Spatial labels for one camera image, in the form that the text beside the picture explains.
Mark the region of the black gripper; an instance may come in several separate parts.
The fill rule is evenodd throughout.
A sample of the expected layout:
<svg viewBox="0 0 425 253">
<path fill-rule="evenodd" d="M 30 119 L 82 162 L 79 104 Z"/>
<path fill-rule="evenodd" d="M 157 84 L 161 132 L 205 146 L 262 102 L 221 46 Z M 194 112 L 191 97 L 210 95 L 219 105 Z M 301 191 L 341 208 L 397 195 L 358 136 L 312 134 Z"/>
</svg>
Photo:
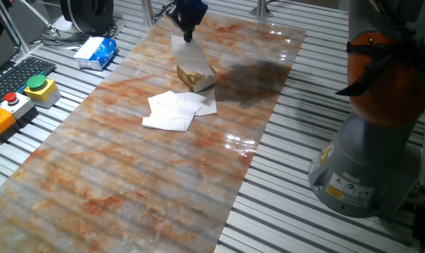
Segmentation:
<svg viewBox="0 0 425 253">
<path fill-rule="evenodd" d="M 169 12 L 172 23 L 183 32 L 184 41 L 192 41 L 192 35 L 195 27 L 199 25 L 207 12 L 208 6 L 202 0 L 178 0 L 177 7 L 182 11 L 192 11 L 190 21 L 184 21 L 182 15 L 177 9 Z"/>
</svg>

